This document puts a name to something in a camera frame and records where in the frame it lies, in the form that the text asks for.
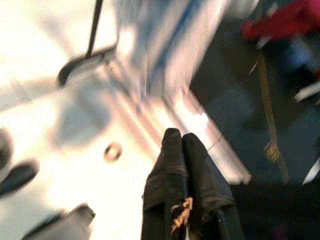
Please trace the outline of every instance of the round hole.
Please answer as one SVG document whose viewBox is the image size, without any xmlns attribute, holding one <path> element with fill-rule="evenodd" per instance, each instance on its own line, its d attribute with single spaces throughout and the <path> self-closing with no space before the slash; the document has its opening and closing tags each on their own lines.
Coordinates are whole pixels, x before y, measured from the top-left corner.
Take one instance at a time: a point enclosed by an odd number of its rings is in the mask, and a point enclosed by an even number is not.
<svg viewBox="0 0 320 240">
<path fill-rule="evenodd" d="M 122 154 L 122 147 L 119 143 L 112 142 L 104 150 L 103 157 L 107 163 L 114 163 Z"/>
</svg>

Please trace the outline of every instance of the red cloth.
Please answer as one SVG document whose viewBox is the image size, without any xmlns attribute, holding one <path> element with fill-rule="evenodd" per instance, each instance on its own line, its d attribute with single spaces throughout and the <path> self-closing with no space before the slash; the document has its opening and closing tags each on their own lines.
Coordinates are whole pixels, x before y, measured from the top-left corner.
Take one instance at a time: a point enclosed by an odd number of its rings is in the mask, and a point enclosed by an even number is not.
<svg viewBox="0 0 320 240">
<path fill-rule="evenodd" d="M 258 40 L 262 37 L 280 40 L 318 29 L 320 29 L 320 0 L 295 0 L 280 8 L 271 17 L 257 23 L 247 21 L 242 33 L 246 40 Z"/>
<path fill-rule="evenodd" d="M 315 80 L 320 81 L 320 68 L 315 73 Z"/>
</svg>

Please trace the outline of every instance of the dark floor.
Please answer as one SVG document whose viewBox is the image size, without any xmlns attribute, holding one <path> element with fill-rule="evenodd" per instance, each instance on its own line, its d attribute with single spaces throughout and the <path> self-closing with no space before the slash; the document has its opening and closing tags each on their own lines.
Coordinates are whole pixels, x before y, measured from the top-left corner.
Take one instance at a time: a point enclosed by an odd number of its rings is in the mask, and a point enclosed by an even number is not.
<svg viewBox="0 0 320 240">
<path fill-rule="evenodd" d="M 277 165 L 264 155 L 270 136 L 257 71 L 249 75 L 257 51 L 242 39 L 241 25 L 241 21 L 222 21 L 191 89 L 252 176 L 262 182 L 281 182 Z M 279 65 L 268 54 L 273 47 L 265 52 L 278 145 L 290 180 L 302 183 L 320 154 L 320 111 L 310 102 L 295 102 L 287 92 L 284 83 L 288 79 L 280 75 Z"/>
</svg>

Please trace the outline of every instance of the white surface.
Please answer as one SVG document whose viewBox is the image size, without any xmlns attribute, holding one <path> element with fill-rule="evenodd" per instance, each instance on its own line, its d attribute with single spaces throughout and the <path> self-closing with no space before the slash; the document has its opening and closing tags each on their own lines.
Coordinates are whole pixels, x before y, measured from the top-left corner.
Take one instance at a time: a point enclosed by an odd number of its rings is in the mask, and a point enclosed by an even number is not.
<svg viewBox="0 0 320 240">
<path fill-rule="evenodd" d="M 94 4 L 0 2 L 0 127 L 13 138 L 12 165 L 28 159 L 39 165 L 30 184 L 0 198 L 1 240 L 20 239 L 55 211 L 83 202 L 96 212 L 92 240 L 139 239 L 141 196 L 166 128 L 194 132 L 207 148 L 222 139 L 192 96 L 172 105 L 179 121 L 161 99 L 132 99 L 99 69 L 56 89 L 61 67 L 87 49 Z M 116 41 L 115 25 L 112 2 L 104 1 L 95 48 Z M 111 142 L 123 153 L 108 164 L 103 152 Z M 229 173 L 233 160 L 218 145 L 210 153 L 223 175 L 240 174 Z"/>
<path fill-rule="evenodd" d="M 97 70 L 2 112 L 0 124 L 13 138 L 12 164 L 35 159 L 39 173 L 26 187 L 0 198 L 1 240 L 20 239 L 56 210 L 71 210 L 83 202 L 96 212 L 92 240 L 139 239 L 145 181 L 164 131 L 178 127 L 181 134 L 189 132 L 160 100 L 141 102 L 139 108 Z M 186 111 L 179 113 L 185 121 L 190 117 Z M 201 115 L 200 121 L 197 115 L 192 118 L 199 126 L 193 127 L 196 134 L 206 128 Z M 211 143 L 210 138 L 200 138 L 208 146 L 215 144 L 209 153 L 217 150 L 214 161 L 220 171 L 234 177 L 232 160 L 218 151 L 219 136 L 212 136 Z M 121 144 L 123 152 L 110 164 L 103 153 L 111 142 Z"/>
<path fill-rule="evenodd" d="M 315 164 L 312 166 L 308 174 L 306 175 L 305 179 L 303 180 L 303 184 L 307 184 L 311 182 L 320 171 L 320 158 L 315 162 Z"/>
</svg>

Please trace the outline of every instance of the red object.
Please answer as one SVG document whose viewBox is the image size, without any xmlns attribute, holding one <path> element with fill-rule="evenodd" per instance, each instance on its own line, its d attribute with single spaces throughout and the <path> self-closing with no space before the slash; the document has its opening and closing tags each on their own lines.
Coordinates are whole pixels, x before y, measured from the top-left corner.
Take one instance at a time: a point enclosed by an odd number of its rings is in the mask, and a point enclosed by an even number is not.
<svg viewBox="0 0 320 240">
<path fill-rule="evenodd" d="M 257 23 L 247 21 L 242 33 L 246 40 L 258 40 L 263 37 L 280 40 L 319 29 L 320 0 L 295 0 L 280 8 L 271 17 Z"/>
<path fill-rule="evenodd" d="M 315 73 L 315 79 L 316 79 L 316 81 L 320 80 L 320 68 Z"/>
</svg>

